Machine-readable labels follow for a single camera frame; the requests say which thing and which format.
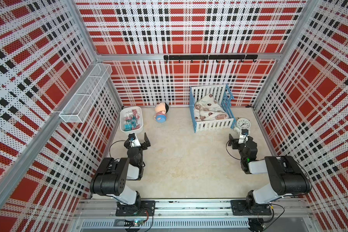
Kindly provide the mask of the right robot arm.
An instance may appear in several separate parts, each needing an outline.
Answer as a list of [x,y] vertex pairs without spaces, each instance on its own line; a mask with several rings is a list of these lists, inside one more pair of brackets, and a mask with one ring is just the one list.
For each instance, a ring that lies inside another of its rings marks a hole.
[[229,135],[226,147],[238,150],[241,169],[247,175],[267,174],[269,183],[257,190],[251,190],[246,196],[247,209],[267,206],[283,197],[292,197],[310,193],[312,185],[299,164],[292,156],[265,156],[257,159],[257,143],[253,138],[241,135],[238,139]]

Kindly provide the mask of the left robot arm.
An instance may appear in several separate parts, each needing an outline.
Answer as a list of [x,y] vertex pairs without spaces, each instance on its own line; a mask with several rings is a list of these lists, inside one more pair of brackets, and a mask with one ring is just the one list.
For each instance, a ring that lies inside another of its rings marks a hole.
[[90,191],[99,196],[108,196],[117,200],[119,210],[124,214],[138,215],[143,209],[138,191],[132,190],[127,181],[141,180],[146,166],[143,151],[151,144],[147,134],[144,142],[139,142],[135,133],[128,135],[124,141],[127,157],[104,158],[90,182]]

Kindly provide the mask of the white plastic storage box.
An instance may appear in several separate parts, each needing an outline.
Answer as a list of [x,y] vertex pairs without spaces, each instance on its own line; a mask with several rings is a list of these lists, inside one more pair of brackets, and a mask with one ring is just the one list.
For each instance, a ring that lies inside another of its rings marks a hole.
[[120,112],[120,130],[129,135],[139,134],[144,129],[143,113],[139,106],[127,107]]

